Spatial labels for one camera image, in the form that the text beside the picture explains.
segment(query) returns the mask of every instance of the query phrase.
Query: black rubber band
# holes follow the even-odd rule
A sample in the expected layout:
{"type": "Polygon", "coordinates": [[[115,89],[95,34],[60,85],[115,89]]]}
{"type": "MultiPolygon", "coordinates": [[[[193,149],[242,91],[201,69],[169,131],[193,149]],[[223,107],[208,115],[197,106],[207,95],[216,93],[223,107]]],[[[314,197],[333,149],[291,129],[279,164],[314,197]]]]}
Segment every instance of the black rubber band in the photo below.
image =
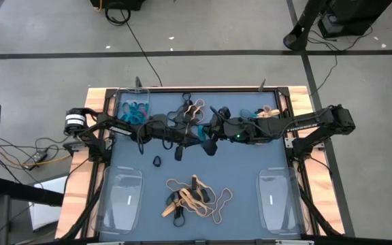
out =
{"type": "Polygon", "coordinates": [[[161,166],[161,158],[159,156],[155,156],[154,161],[152,162],[152,164],[155,167],[160,167],[161,166]]]}

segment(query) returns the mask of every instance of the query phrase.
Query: wooden board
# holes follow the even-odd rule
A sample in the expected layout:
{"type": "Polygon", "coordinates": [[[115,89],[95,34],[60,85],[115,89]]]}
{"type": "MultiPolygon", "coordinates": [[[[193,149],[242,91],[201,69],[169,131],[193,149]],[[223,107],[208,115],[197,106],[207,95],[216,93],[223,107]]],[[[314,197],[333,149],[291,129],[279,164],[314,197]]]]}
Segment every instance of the wooden board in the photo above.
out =
{"type": "MultiPolygon", "coordinates": [[[[290,86],[289,89],[295,115],[305,114],[313,111],[311,101],[308,96],[308,89],[305,86],[290,86]]],[[[107,88],[90,88],[88,90],[86,103],[84,106],[87,108],[92,108],[97,112],[102,112],[106,90],[107,88]]],[[[108,113],[112,114],[112,111],[113,106],[110,106],[108,113]]],[[[93,123],[94,122],[91,118],[88,119],[88,125],[92,125],[93,123]]],[[[307,134],[311,133],[312,130],[313,129],[300,131],[299,136],[305,137],[307,134]]],[[[323,163],[326,163],[324,152],[314,151],[312,153],[312,157],[323,163]]],[[[71,170],[81,164],[81,162],[83,162],[86,158],[87,151],[75,153],[72,160],[71,170]]],[[[70,175],[55,238],[59,238],[65,235],[85,208],[88,184],[90,182],[92,168],[93,164],[91,162],[87,162],[70,175]]],[[[329,221],[335,230],[343,233],[344,229],[342,226],[340,211],[338,209],[338,204],[329,172],[324,166],[314,162],[313,160],[306,161],[306,170],[308,172],[308,179],[310,182],[312,198],[315,206],[320,210],[322,215],[329,221]]],[[[103,166],[101,166],[98,170],[97,186],[100,182],[100,179],[102,178],[102,172],[103,166]]],[[[96,208],[92,211],[91,218],[95,218],[95,210],[96,208]]],[[[305,218],[308,223],[306,227],[308,228],[310,226],[310,219],[309,215],[306,213],[305,218]]],[[[88,236],[93,236],[91,224],[89,224],[88,236]]]]}

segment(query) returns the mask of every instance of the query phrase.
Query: concrete floor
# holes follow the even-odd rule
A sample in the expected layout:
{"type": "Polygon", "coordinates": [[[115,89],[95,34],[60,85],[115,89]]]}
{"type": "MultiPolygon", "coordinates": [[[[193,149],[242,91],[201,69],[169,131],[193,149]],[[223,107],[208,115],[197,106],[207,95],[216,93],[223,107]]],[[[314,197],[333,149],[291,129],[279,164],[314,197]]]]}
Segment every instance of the concrete floor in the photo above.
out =
{"type": "MultiPolygon", "coordinates": [[[[293,2],[300,15],[306,1],[293,2]]],[[[285,0],[170,0],[145,2],[132,15],[131,27],[146,51],[286,50],[282,38],[292,24],[285,0]]],[[[382,44],[392,49],[392,4],[373,28],[354,49],[380,50],[382,44]]],[[[342,38],[336,45],[352,41],[342,38]]],[[[87,0],[10,0],[1,6],[0,54],[121,51],[139,51],[128,28],[110,25],[87,0]]],[[[165,86],[259,85],[264,78],[267,85],[308,85],[300,56],[150,60],[165,86]]],[[[310,56],[310,63],[319,85],[334,58],[310,56]]],[[[38,137],[61,139],[65,111],[83,106],[89,87],[133,86],[136,76],[144,86],[158,85],[144,58],[0,60],[1,137],[18,145],[32,145],[38,137]]],[[[348,108],[357,125],[351,135],[333,138],[356,236],[392,239],[392,56],[339,56],[319,94],[323,105],[348,108]]],[[[61,175],[69,162],[31,174],[38,180],[61,175]]],[[[23,171],[14,173],[32,182],[23,171]]],[[[10,178],[2,169],[0,176],[10,178]]],[[[15,209],[24,206],[17,203],[15,209]]],[[[28,219],[27,213],[16,219],[12,242],[32,236],[28,219]]]]}

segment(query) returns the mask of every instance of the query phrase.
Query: blue table surface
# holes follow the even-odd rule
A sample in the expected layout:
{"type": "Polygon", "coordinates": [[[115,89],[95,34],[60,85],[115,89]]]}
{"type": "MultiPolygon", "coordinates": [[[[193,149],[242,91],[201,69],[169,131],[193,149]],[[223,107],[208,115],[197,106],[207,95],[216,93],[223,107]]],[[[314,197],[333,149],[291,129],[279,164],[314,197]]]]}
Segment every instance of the blue table surface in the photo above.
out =
{"type": "MultiPolygon", "coordinates": [[[[123,93],[120,104],[128,99],[145,98],[146,95],[123,93]]],[[[192,93],[193,101],[199,98],[206,102],[203,123],[212,117],[210,105],[216,109],[227,106],[232,117],[239,116],[241,109],[253,112],[263,105],[276,108],[275,96],[271,92],[192,93]]],[[[152,93],[150,115],[175,111],[182,102],[181,93],[152,93]]],[[[144,190],[136,228],[124,235],[101,233],[102,242],[283,238],[261,226],[256,188],[257,177],[262,169],[287,167],[282,139],[260,146],[219,141],[213,157],[209,157],[202,147],[192,146],[184,149],[181,161],[174,159],[175,147],[165,150],[161,140],[151,140],[144,145],[144,154],[141,155],[135,142],[125,136],[118,137],[113,147],[111,166],[139,169],[143,174],[144,190]],[[162,160],[160,167],[152,164],[157,155],[162,160]],[[222,209],[221,224],[214,224],[211,217],[201,218],[195,213],[184,211],[185,225],[175,227],[173,214],[165,218],[161,216],[166,208],[165,201],[171,193],[165,185],[166,180],[174,178],[190,184],[193,174],[210,185],[218,196],[225,187],[232,191],[232,200],[222,209]]]]}

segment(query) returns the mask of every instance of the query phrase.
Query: clear plastic container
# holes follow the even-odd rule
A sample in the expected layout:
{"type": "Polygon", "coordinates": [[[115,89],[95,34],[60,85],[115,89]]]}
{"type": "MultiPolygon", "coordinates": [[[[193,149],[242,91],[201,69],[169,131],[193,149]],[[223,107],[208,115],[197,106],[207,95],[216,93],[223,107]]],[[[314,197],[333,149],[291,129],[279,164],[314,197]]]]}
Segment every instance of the clear plastic container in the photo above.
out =
{"type": "Polygon", "coordinates": [[[257,178],[261,225],[272,234],[305,232],[300,192],[294,169],[263,169],[257,178]]]}
{"type": "Polygon", "coordinates": [[[95,231],[126,234],[137,225],[143,193],[143,176],[138,169],[108,167],[99,198],[95,231]]]}

